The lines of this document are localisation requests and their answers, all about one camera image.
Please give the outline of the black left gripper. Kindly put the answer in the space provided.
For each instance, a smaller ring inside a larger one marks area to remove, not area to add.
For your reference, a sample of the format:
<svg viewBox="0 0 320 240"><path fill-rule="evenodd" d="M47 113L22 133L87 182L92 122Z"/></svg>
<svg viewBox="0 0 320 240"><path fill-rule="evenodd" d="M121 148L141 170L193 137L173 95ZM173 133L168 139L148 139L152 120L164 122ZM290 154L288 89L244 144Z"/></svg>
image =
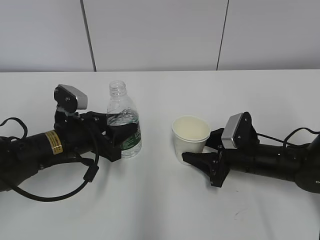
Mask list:
<svg viewBox="0 0 320 240"><path fill-rule="evenodd" d="M139 143L139 123L107 125L107 114L55 111L54 129L68 150L78 154L98 153L110 162L122 158L122 150Z"/></svg>

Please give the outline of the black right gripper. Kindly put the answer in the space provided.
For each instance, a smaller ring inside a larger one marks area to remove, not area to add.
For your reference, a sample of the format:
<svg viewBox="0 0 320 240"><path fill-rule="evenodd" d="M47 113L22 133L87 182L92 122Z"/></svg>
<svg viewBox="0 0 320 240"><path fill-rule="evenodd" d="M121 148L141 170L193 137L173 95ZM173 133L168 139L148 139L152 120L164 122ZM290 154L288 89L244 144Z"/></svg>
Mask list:
<svg viewBox="0 0 320 240"><path fill-rule="evenodd" d="M226 149L221 139L223 131L224 128L219 128L210 132L205 143L205 147L211 149L209 153L182 153L183 161L205 173L212 187L222 187L230 172L230 166L224 158Z"/></svg>

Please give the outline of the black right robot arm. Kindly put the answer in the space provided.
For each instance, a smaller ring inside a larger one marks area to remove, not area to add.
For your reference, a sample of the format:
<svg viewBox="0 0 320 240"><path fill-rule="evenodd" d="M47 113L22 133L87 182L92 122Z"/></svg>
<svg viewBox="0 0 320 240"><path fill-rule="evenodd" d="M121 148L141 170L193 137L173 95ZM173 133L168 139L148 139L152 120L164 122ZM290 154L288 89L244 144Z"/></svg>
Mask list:
<svg viewBox="0 0 320 240"><path fill-rule="evenodd" d="M261 144L254 133L243 148L226 149L218 138L222 129L211 133L208 147L215 149L209 153L182 153L185 163L197 168L209 178L211 186L222 187L230 171L280 179L295 183L310 193L320 192L320 133L308 130L316 138L311 143L290 144L288 140L298 132L291 132L281 146Z"/></svg>

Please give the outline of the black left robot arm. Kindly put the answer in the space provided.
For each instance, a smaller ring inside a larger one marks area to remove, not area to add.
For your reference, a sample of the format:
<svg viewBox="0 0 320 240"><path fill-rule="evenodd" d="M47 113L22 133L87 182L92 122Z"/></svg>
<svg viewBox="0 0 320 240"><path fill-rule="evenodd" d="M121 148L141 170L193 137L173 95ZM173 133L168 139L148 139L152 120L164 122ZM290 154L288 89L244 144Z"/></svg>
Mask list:
<svg viewBox="0 0 320 240"><path fill-rule="evenodd" d="M82 159L92 152L115 162L121 158L120 145L138 129L137 123L107 124L107 115L89 111L66 116L55 114L53 130L21 138L1 137L0 175L19 186L39 170L55 165L82 163L88 166L83 180L92 182L98 172L95 159Z"/></svg>

